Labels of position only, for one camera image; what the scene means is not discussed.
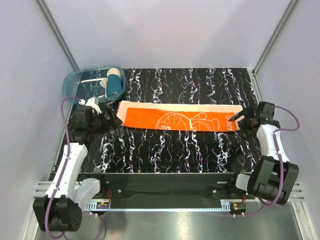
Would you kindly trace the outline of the orange cartoon towel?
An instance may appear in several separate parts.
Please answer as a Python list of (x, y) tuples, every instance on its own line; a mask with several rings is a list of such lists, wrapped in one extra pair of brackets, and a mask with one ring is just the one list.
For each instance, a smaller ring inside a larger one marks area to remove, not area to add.
[(121, 101), (117, 117), (128, 128), (171, 131), (235, 132), (238, 121), (231, 117), (240, 105), (169, 104)]

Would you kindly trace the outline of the teal beige cartoon towel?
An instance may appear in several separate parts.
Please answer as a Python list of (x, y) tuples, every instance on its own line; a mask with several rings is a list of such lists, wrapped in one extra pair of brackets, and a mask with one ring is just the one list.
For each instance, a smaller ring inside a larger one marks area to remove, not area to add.
[(99, 84), (104, 88), (106, 98), (118, 97), (123, 89), (121, 72), (117, 68), (110, 68)]

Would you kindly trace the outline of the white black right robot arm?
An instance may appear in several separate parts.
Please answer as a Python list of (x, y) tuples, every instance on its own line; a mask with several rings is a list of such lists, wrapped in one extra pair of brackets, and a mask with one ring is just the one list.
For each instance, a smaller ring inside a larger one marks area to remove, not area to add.
[[(290, 114), (295, 128), (281, 128), (274, 120), (275, 108)], [(281, 143), (281, 132), (295, 132), (300, 128), (298, 118), (288, 109), (277, 105), (258, 109), (246, 107), (230, 119), (237, 121), (241, 134), (247, 140), (257, 136), (262, 156), (251, 174), (239, 173), (227, 185), (228, 195), (239, 198), (244, 192), (258, 198), (265, 206), (287, 203), (299, 174), (299, 167), (289, 161)]]

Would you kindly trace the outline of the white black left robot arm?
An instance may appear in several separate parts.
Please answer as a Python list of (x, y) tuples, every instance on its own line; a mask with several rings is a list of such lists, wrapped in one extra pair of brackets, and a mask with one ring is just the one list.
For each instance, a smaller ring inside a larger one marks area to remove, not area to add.
[(66, 145), (59, 167), (44, 196), (36, 197), (33, 210), (41, 231), (76, 232), (83, 210), (95, 196), (103, 198), (108, 186), (98, 178), (89, 178), (75, 189), (78, 174), (89, 149), (101, 134), (117, 129), (122, 121), (107, 107), (82, 105), (75, 109), (70, 124), (65, 124)]

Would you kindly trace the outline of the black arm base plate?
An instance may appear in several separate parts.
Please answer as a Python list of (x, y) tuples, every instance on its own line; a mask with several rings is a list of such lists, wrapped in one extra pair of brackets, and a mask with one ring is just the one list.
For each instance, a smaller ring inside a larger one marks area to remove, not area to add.
[(132, 196), (201, 196), (214, 199), (250, 199), (235, 187), (235, 173), (80, 173), (76, 182), (96, 178), (102, 193), (112, 199)]

